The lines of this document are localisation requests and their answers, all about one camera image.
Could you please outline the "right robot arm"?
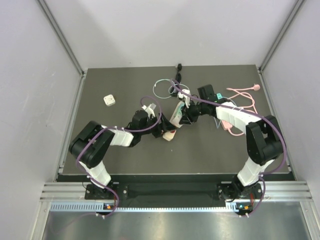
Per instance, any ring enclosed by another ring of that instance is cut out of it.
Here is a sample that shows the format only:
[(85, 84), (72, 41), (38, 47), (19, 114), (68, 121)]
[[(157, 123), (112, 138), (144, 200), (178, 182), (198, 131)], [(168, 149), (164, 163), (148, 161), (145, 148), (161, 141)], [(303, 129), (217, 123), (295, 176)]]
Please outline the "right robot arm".
[(198, 88), (198, 93), (199, 96), (194, 97), (186, 89), (178, 90), (178, 97), (185, 99), (179, 124), (192, 124), (200, 116), (208, 115), (232, 125), (245, 135), (248, 159), (233, 177), (229, 189), (222, 192), (227, 200), (245, 198), (259, 179), (268, 174), (267, 167), (279, 156), (287, 155), (278, 121), (273, 115), (262, 116), (237, 106), (228, 98), (219, 97), (210, 84)]

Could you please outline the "white cube charger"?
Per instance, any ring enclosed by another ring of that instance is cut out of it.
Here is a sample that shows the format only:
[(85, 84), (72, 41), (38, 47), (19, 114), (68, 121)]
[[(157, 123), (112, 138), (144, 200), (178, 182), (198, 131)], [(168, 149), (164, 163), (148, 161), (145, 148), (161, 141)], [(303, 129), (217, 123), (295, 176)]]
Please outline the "white cube charger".
[(170, 123), (174, 125), (176, 128), (181, 128), (182, 124), (180, 124), (181, 116), (172, 116), (170, 119)]

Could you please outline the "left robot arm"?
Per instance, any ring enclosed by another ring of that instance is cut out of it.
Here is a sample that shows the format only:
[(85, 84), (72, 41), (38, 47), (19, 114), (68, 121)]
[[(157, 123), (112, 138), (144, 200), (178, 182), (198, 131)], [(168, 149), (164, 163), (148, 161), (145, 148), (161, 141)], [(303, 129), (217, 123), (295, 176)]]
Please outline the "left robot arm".
[(71, 141), (69, 153), (76, 159), (76, 165), (86, 173), (91, 183), (86, 199), (110, 199), (114, 187), (110, 174), (103, 163), (103, 158), (110, 146), (132, 148), (137, 145), (143, 135), (163, 137), (166, 133), (177, 130), (162, 114), (158, 117), (145, 110), (137, 110), (131, 122), (125, 128), (106, 127), (90, 121)]

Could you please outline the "beige wooden power strip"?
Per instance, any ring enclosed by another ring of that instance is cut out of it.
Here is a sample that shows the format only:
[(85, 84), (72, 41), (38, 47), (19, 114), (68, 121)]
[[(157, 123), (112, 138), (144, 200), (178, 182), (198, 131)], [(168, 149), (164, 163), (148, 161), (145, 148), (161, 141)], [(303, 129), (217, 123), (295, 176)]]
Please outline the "beige wooden power strip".
[(177, 129), (182, 127), (182, 124), (180, 124), (180, 120), (183, 117), (182, 109), (185, 107), (185, 103), (183, 101), (180, 101), (177, 106), (175, 107), (175, 110), (169, 120), (170, 126), (169, 129), (162, 135), (162, 138), (166, 141), (170, 142), (173, 140)]

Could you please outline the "white square plug adapter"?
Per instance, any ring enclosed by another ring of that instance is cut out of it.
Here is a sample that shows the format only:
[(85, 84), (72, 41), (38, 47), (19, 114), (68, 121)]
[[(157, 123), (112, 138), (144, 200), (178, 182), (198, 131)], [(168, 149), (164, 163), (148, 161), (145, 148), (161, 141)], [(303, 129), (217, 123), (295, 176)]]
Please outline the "white square plug adapter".
[(107, 107), (110, 107), (116, 103), (116, 99), (112, 94), (104, 96), (103, 101)]

